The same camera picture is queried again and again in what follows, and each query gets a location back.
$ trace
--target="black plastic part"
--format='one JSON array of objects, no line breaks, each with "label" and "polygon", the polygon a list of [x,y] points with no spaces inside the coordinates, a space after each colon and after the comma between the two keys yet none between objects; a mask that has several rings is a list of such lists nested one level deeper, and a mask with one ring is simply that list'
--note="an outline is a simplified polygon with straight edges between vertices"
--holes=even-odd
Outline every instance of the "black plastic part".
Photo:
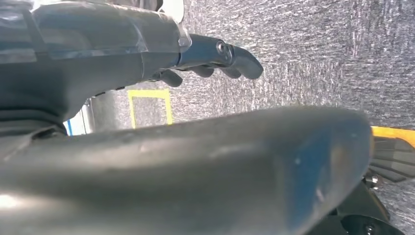
[{"label": "black plastic part", "polygon": [[401,182],[415,178],[415,148],[402,139],[375,137],[370,169],[386,180]]},{"label": "black plastic part", "polygon": [[210,66],[220,68],[227,76],[238,78],[241,75],[248,79],[259,78],[264,68],[247,50],[225,44],[212,37],[191,34],[192,46],[181,54],[176,67],[191,70],[192,67]]},{"label": "black plastic part", "polygon": [[364,215],[345,216],[342,225],[349,235],[404,235],[392,225]]},{"label": "black plastic part", "polygon": [[260,62],[247,50],[240,47],[229,45],[233,51],[234,61],[230,66],[232,69],[239,71],[244,77],[257,79],[264,72]]},{"label": "black plastic part", "polygon": [[171,70],[160,72],[160,80],[170,87],[178,87],[183,82],[183,79]]},{"label": "black plastic part", "polygon": [[388,222],[390,215],[382,202],[361,182],[338,207],[338,215],[361,214]]},{"label": "black plastic part", "polygon": [[360,182],[371,128],[349,110],[290,107],[22,138],[0,164],[0,194],[19,205],[0,210],[1,234],[299,235]]},{"label": "black plastic part", "polygon": [[[61,124],[87,98],[140,82],[141,64],[140,54],[68,60],[38,55],[34,63],[0,64],[0,121],[16,120],[18,112],[35,110]],[[30,113],[21,118],[46,119]]]},{"label": "black plastic part", "polygon": [[349,235],[342,226],[342,217],[329,215],[322,219],[307,235]]},{"label": "black plastic part", "polygon": [[206,66],[195,66],[189,68],[190,71],[195,72],[197,75],[201,77],[210,77],[215,72],[214,68],[206,67]]},{"label": "black plastic part", "polygon": [[307,235],[403,235],[389,224],[389,219],[389,213],[379,198],[361,182]]}]

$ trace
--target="yellow tape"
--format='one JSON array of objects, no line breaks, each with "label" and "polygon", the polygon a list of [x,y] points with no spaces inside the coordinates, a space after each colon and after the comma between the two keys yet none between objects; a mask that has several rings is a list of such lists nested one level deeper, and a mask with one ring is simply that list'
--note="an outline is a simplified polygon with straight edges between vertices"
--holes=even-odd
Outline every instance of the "yellow tape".
[{"label": "yellow tape", "polygon": [[412,147],[415,148],[415,131],[373,126],[372,132],[373,132],[373,135],[377,137],[402,139],[408,142],[410,145],[412,145]]},{"label": "yellow tape", "polygon": [[169,89],[165,89],[165,90],[129,90],[128,91],[128,102],[130,103],[131,126],[133,128],[136,128],[136,115],[135,115],[135,111],[134,111],[133,97],[164,99],[164,104],[166,106],[167,124],[168,125],[173,124],[173,112],[172,112],[172,109],[171,109]]}]

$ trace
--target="gray carpet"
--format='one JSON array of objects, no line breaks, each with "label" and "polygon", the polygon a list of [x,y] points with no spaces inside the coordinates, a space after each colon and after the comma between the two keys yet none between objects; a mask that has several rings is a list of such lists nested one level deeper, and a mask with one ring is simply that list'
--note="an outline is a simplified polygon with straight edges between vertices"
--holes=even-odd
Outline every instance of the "gray carpet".
[{"label": "gray carpet", "polygon": [[[317,104],[364,110],[374,125],[415,129],[415,1],[186,0],[185,5],[189,31],[243,46],[265,72],[257,81],[219,72],[208,79],[185,74],[184,84],[170,89],[175,122]],[[100,130],[131,127],[126,91],[96,102],[104,111]],[[135,106],[141,126],[165,123],[160,101]],[[407,235],[415,235],[414,187],[406,182],[379,190],[393,222]]]}]

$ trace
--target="clear plastic wrap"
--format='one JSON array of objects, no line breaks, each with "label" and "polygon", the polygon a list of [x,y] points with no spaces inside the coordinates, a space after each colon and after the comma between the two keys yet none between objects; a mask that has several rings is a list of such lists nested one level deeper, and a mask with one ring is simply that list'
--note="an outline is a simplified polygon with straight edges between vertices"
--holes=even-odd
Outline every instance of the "clear plastic wrap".
[{"label": "clear plastic wrap", "polygon": [[0,3],[0,64],[142,52],[183,52],[191,39],[170,16],[86,1]]}]

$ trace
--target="screw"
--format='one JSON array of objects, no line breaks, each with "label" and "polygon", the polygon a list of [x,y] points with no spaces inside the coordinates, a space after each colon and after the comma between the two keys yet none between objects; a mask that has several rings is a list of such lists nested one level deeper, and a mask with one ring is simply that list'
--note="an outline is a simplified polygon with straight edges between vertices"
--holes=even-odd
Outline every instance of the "screw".
[{"label": "screw", "polygon": [[366,226],[366,234],[367,235],[374,235],[375,234],[375,228],[372,225]]},{"label": "screw", "polygon": [[216,49],[218,50],[220,54],[222,54],[223,52],[225,52],[225,43],[219,41],[218,44],[216,45]]}]

